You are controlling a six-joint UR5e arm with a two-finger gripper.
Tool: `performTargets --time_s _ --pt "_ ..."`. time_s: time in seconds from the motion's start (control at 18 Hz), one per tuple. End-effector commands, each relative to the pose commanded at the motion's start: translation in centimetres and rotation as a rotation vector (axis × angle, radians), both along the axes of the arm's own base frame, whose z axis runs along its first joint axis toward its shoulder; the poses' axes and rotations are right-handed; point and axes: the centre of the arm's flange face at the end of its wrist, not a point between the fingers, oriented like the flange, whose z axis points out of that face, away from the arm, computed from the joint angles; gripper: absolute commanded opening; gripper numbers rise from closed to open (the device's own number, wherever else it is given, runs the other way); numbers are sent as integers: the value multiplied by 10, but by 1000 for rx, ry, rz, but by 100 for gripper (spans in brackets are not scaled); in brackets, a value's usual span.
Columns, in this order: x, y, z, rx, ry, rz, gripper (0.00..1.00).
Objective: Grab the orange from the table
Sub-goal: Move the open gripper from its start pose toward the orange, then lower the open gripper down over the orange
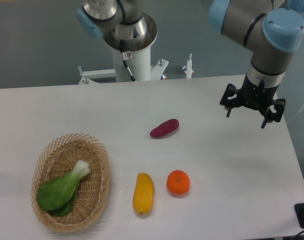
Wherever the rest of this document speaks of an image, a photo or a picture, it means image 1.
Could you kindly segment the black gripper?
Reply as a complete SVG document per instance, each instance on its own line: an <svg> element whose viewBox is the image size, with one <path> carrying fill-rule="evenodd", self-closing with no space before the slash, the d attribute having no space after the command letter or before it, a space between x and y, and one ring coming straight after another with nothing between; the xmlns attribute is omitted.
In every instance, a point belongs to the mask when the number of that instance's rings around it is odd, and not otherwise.
<svg viewBox="0 0 304 240"><path fill-rule="evenodd" d="M285 110L284 98L273 99L277 88L266 88L263 80L258 85L253 84L246 75L240 89L231 83L226 86L219 104L227 111L227 118L230 117L232 109L243 106L260 111L264 117L261 128L264 129L267 123L279 123Z"/></svg>

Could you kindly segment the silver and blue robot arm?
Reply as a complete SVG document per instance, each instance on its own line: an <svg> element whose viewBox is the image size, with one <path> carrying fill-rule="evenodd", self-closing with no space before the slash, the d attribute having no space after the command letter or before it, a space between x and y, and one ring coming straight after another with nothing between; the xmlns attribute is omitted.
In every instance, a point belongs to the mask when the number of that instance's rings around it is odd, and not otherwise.
<svg viewBox="0 0 304 240"><path fill-rule="evenodd" d="M151 66L151 46L158 30L140 0L86 0L76 17L90 36L103 38L111 49L118 82L161 79L167 63ZM274 95L300 46L304 18L284 9L281 0L215 0L208 22L252 52L241 88L228 84L220 104L228 112L238 107L259 111L263 124L279 122L286 101Z"/></svg>

